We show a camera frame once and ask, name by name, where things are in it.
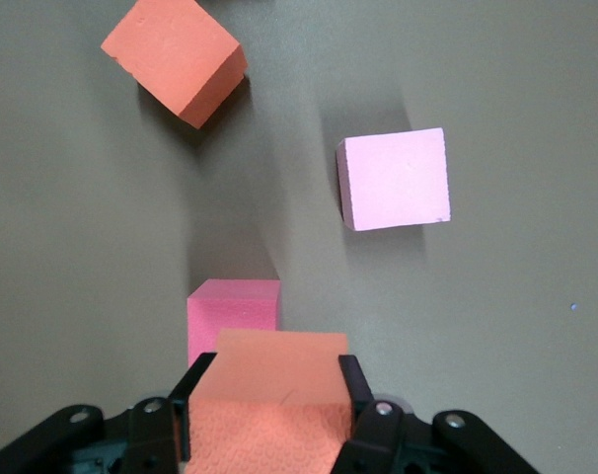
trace cube top face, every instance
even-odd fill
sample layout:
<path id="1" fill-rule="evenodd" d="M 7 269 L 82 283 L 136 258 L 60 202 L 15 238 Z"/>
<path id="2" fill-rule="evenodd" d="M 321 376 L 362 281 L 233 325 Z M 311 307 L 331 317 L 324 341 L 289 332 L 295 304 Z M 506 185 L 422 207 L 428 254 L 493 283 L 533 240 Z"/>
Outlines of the cube top face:
<path id="1" fill-rule="evenodd" d="M 281 289 L 278 279 L 208 279 L 190 299 L 276 300 Z"/>
<path id="2" fill-rule="evenodd" d="M 351 229 L 450 220 L 441 128 L 346 138 L 336 158 L 343 219 Z"/>
<path id="3" fill-rule="evenodd" d="M 102 44 L 176 115 L 237 48 L 193 0 L 137 0 Z"/>

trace pink cube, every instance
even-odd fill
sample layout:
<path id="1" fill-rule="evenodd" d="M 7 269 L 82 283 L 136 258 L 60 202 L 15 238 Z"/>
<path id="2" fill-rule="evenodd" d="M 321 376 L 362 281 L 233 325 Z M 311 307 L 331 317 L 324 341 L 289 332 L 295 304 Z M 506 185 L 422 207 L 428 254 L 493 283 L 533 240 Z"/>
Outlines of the pink cube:
<path id="1" fill-rule="evenodd" d="M 208 279 L 187 299 L 188 361 L 214 352 L 223 328 L 275 331 L 278 279 Z"/>
<path id="2" fill-rule="evenodd" d="M 336 162 L 350 229 L 450 220 L 442 128 L 346 138 Z"/>

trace light pink cube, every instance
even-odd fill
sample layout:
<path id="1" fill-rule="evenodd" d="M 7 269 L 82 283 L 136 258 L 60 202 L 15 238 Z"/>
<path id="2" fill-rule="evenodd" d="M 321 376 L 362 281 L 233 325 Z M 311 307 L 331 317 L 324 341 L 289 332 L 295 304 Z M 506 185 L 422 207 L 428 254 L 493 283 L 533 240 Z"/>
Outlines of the light pink cube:
<path id="1" fill-rule="evenodd" d="M 346 138 L 336 162 L 350 229 L 450 220 L 442 128 Z"/>
<path id="2" fill-rule="evenodd" d="M 223 328 L 275 331 L 278 279 L 208 279 L 187 299 L 188 361 L 214 352 Z"/>

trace cube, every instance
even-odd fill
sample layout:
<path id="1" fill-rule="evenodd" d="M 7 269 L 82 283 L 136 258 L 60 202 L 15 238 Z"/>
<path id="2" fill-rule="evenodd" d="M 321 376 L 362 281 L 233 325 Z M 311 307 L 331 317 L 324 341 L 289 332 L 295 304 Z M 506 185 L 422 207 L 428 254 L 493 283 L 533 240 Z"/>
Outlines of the cube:
<path id="1" fill-rule="evenodd" d="M 346 138 L 336 163 L 350 229 L 450 220 L 442 128 Z"/>
<path id="2" fill-rule="evenodd" d="M 102 49 L 196 128 L 247 68 L 241 45 L 193 0 L 137 0 Z"/>
<path id="3" fill-rule="evenodd" d="M 186 474 L 330 473 L 350 437 L 345 334 L 223 330 L 189 397 Z"/>
<path id="4" fill-rule="evenodd" d="M 208 279 L 187 299 L 188 362 L 212 352 L 223 328 L 275 331 L 277 279 Z"/>

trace gray table surface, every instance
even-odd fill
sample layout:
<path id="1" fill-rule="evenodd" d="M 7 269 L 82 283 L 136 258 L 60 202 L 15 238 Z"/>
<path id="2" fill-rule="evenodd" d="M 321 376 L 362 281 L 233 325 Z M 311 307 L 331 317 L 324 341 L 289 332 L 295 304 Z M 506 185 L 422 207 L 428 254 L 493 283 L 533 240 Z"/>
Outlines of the gray table surface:
<path id="1" fill-rule="evenodd" d="M 0 447 L 171 387 L 187 295 L 279 277 L 375 391 L 598 472 L 598 1 L 205 0 L 250 82 L 203 132 L 100 50 L 132 3 L 0 0 Z M 346 229 L 338 142 L 436 126 L 452 221 Z"/>

